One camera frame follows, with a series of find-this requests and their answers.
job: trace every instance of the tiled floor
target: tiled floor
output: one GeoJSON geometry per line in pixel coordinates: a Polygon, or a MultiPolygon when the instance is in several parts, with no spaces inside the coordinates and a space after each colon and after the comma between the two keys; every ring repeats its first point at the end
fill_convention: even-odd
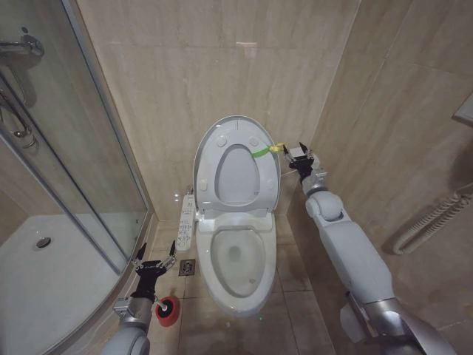
{"type": "MultiPolygon", "coordinates": [[[[162,259],[176,237],[178,221],[161,221],[152,259],[162,259]]],[[[276,217],[277,273],[265,307],[255,316],[236,318],[223,313],[210,298],[197,265],[194,276],[179,277],[173,267],[158,279],[159,297],[180,298],[180,318],[170,328],[153,319],[149,328],[151,354],[192,355],[335,355],[310,287],[289,223],[276,217]]],[[[197,259],[191,250],[177,252],[177,259],[197,259]]]]}

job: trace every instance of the toilet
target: toilet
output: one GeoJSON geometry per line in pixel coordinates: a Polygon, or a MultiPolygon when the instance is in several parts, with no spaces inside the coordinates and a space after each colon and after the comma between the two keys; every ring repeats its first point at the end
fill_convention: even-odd
{"type": "Polygon", "coordinates": [[[247,317],[268,299],[276,270],[273,211],[280,167],[255,120],[229,116],[204,135],[194,160],[201,274],[224,311],[247,317]]]}

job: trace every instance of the shower drain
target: shower drain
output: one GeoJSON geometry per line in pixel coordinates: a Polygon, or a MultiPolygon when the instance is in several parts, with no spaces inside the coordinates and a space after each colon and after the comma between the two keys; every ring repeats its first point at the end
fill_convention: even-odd
{"type": "Polygon", "coordinates": [[[42,237],[40,240],[38,240],[38,242],[36,243],[36,246],[42,249],[42,248],[46,248],[50,243],[51,243],[51,238],[42,237]]]}
{"type": "Polygon", "coordinates": [[[195,273],[195,259],[181,260],[179,264],[179,276],[191,276],[195,273]]]}

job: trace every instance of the shower hose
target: shower hose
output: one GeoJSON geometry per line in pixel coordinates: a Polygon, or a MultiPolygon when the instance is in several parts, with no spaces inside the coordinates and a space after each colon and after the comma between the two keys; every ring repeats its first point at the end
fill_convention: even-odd
{"type": "Polygon", "coordinates": [[[392,251],[398,255],[412,253],[421,244],[429,240],[440,231],[453,217],[471,204],[472,194],[461,194],[457,190],[454,194],[440,203],[431,212],[412,224],[394,242],[392,251]]]}

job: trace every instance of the shower enclosure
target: shower enclosure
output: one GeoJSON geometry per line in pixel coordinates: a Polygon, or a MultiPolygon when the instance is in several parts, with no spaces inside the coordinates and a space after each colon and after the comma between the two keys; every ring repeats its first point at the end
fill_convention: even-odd
{"type": "Polygon", "coordinates": [[[76,3],[0,0],[0,354],[51,351],[153,213],[76,3]]]}

